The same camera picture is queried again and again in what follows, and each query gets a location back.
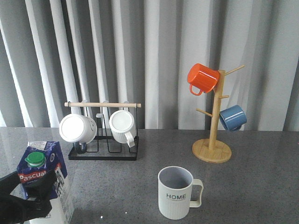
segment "mug rack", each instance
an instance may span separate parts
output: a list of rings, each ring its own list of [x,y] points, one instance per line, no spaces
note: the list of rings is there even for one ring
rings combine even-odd
[[[227,162],[231,155],[232,151],[230,147],[222,141],[218,141],[217,137],[217,128],[218,128],[218,121],[219,121],[219,114],[220,114],[220,107],[221,107],[221,100],[223,98],[229,98],[229,95],[223,96],[223,86],[224,86],[224,79],[230,73],[233,73],[239,69],[244,68],[245,66],[242,65],[238,68],[235,68],[229,72],[225,72],[225,70],[219,70],[220,76],[217,85],[214,87],[214,102],[213,102],[213,112],[212,114],[197,108],[198,112],[201,112],[209,117],[212,118],[211,121],[211,129],[210,129],[210,138],[209,139],[200,139],[194,142],[192,146],[193,154],[206,162],[210,163],[223,163]]]
[[[98,107],[99,113],[96,114],[97,135],[94,140],[88,143],[85,147],[86,152],[82,153],[78,147],[78,143],[74,143],[68,155],[69,160],[114,160],[114,161],[135,161],[138,154],[138,121],[137,111],[141,108],[141,104],[137,103],[64,103],[67,107]],[[125,108],[130,111],[130,108],[135,108],[135,125],[136,136],[134,138],[135,146],[129,148],[127,144],[117,142],[111,133],[111,130],[106,128],[106,120],[104,116],[104,109],[107,110],[108,120],[110,119],[109,108]]]

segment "blue mug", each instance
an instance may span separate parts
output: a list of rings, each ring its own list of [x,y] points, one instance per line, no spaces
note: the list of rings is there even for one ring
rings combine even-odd
[[[231,132],[240,130],[247,122],[246,114],[239,105],[221,111],[219,119],[225,130]]]

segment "countertop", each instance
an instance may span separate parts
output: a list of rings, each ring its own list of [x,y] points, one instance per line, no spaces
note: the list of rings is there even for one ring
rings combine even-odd
[[[71,224],[298,223],[298,132],[218,131],[232,150],[222,164],[192,154],[209,131],[140,129],[138,135],[136,161],[74,161],[72,144],[57,128],[2,127],[0,177],[16,170],[28,141],[60,141],[75,207]],[[179,221],[158,208],[157,174],[171,165],[188,169],[205,187],[202,206]]]

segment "mug tree base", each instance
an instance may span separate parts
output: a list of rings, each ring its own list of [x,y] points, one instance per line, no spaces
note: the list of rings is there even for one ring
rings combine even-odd
[[[209,149],[209,139],[194,142],[192,152],[197,158],[210,163],[227,162],[232,156],[230,147],[222,141],[216,140],[214,148]]]

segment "wooden rack bar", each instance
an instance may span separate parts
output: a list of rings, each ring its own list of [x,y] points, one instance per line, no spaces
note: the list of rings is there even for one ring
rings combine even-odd
[[[238,71],[239,69],[242,69],[242,68],[244,68],[244,67],[245,67],[245,65],[241,65],[241,66],[238,67],[238,68],[235,68],[235,69],[233,69],[233,70],[231,70],[231,71],[228,71],[227,73],[225,73],[225,75],[227,76],[228,74],[233,73],[233,72],[235,72],[235,71]]]
[[[121,103],[72,103],[65,102],[64,106],[78,106],[78,107],[133,107],[133,108],[141,108],[141,104],[121,104]]]
[[[219,98],[220,98],[220,99],[229,98],[229,95],[220,96]]]
[[[204,113],[204,114],[207,115],[207,116],[210,116],[211,118],[213,117],[212,114],[210,114],[210,113],[208,113],[208,112],[205,112],[205,111],[203,111],[203,110],[201,110],[201,109],[199,109],[199,108],[196,108],[196,110],[197,110],[198,112]]]

